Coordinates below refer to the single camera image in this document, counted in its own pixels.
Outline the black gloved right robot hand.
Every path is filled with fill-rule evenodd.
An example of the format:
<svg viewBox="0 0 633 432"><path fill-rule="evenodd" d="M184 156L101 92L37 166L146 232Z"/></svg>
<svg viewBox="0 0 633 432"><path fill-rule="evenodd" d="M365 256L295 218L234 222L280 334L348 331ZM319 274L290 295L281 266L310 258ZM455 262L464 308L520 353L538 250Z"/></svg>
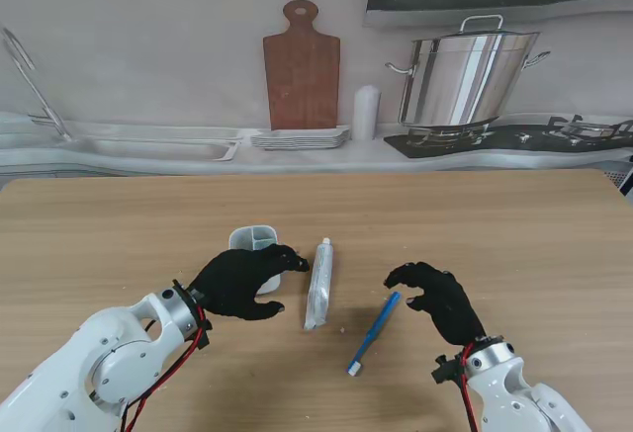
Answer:
<svg viewBox="0 0 633 432"><path fill-rule="evenodd" d="M452 273L424 262L409 262L394 269L384 281L388 289L397 285L422 289L422 295L407 299L407 306L426 312L447 343L467 347L487 336L466 292Z"/></svg>

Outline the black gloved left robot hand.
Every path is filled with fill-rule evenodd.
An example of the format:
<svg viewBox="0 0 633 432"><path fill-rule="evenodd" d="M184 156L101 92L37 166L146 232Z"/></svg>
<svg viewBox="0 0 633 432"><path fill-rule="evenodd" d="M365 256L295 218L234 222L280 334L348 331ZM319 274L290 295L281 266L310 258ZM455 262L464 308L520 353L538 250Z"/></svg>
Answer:
<svg viewBox="0 0 633 432"><path fill-rule="evenodd" d="M206 311L243 320L269 319L282 312L280 302L260 303L260 288L286 271L308 272L310 264L290 246L271 244L261 250L230 249L212 259L188 286Z"/></svg>

